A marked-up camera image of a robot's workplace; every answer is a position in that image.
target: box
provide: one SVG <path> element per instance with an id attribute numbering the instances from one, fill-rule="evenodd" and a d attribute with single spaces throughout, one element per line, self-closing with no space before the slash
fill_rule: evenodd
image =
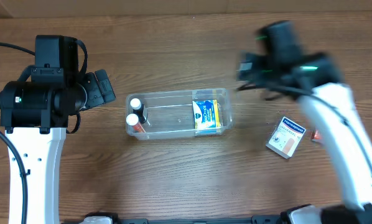
<path id="1" fill-rule="evenodd" d="M 129 104 L 133 98 L 140 99 L 144 104 L 143 113 L 146 114 L 147 121 L 142 127 L 145 133 L 135 131 L 128 124 L 126 132 L 139 140 L 223 134 L 233 125 L 230 96 L 224 88 L 131 94 L 126 98 L 126 116 L 133 113 Z M 214 126 L 196 128 L 193 102 L 203 101 L 216 102 L 217 118 L 215 117 Z"/>
<path id="2" fill-rule="evenodd" d="M 221 126 L 217 100 L 193 100 L 194 128 L 215 133 Z"/>
<path id="3" fill-rule="evenodd" d="M 291 119 L 283 117 L 276 130 L 267 140 L 266 146 L 288 159 L 295 152 L 306 129 Z"/>

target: wooden table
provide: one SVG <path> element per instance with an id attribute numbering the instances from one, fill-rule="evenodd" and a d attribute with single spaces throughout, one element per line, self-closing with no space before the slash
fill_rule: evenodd
<path id="1" fill-rule="evenodd" d="M 81 39 L 88 71 L 106 69 L 117 96 L 82 113 L 81 129 L 67 136 L 60 219 L 97 210 L 151 220 L 248 217 L 339 202 L 328 156 L 310 142 L 314 127 L 291 100 L 265 102 L 261 91 L 233 95 L 235 126 L 223 136 L 137 141 L 125 132 L 128 94 L 234 89 L 240 52 L 257 49 L 253 32 L 283 19 L 295 21 L 307 52 L 335 57 L 372 140 L 372 12 L 1 19 L 0 41 L 28 49 L 37 34 Z M 30 55 L 0 47 L 0 91 L 32 64 Z M 289 160 L 265 148 L 282 115 L 309 129 Z M 9 163 L 0 141 L 0 223 L 8 212 Z"/>

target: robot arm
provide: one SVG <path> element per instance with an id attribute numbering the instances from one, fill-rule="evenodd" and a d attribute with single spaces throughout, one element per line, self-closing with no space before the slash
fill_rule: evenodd
<path id="1" fill-rule="evenodd" d="M 372 217 L 372 143 L 343 76 L 328 55 L 303 54 L 290 22 L 262 28 L 257 39 L 263 42 L 267 55 L 245 55 L 238 78 L 247 84 L 238 90 L 265 88 L 299 104 L 323 137 L 345 206 L 300 208 L 289 213 L 288 222 L 360 223 Z"/>
<path id="2" fill-rule="evenodd" d="M 85 54 L 80 71 L 78 46 Z M 20 220 L 60 223 L 59 166 L 66 134 L 77 131 L 81 111 L 116 98 L 104 70 L 86 73 L 87 58 L 86 47 L 80 40 L 38 35 L 35 65 L 28 66 L 18 81 L 9 82 L 0 92 L 1 126 L 22 158 L 28 186 L 23 194 L 19 165 L 9 149 L 9 223 L 20 223 Z M 73 115 L 77 116 L 77 124 L 70 132 L 67 131 L 68 117 Z M 28 199 L 26 217 L 23 197 Z"/>

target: orange object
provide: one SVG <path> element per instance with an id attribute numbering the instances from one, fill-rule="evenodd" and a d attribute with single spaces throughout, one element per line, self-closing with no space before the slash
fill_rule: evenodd
<path id="1" fill-rule="evenodd" d="M 322 136 L 320 135 L 320 133 L 317 129 L 312 132 L 312 136 L 310 137 L 310 140 L 312 140 L 314 142 L 322 143 Z"/>
<path id="2" fill-rule="evenodd" d="M 142 127 L 142 124 L 139 122 L 139 117 L 136 114 L 129 114 L 126 117 L 126 122 L 128 125 L 132 126 L 132 128 L 139 132 L 139 133 L 145 133 L 146 131 Z"/>

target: green light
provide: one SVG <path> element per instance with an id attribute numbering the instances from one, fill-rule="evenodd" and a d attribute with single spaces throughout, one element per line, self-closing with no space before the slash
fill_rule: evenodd
<path id="1" fill-rule="evenodd" d="M 267 36 L 263 35 L 263 36 L 259 36 L 259 37 L 256 37 L 255 40 L 262 40 L 262 39 L 265 39 Z"/>
<path id="2" fill-rule="evenodd" d="M 305 70 L 305 71 L 314 71 L 314 70 L 317 70 L 318 67 L 316 67 L 316 66 L 301 66 L 300 69 Z"/>

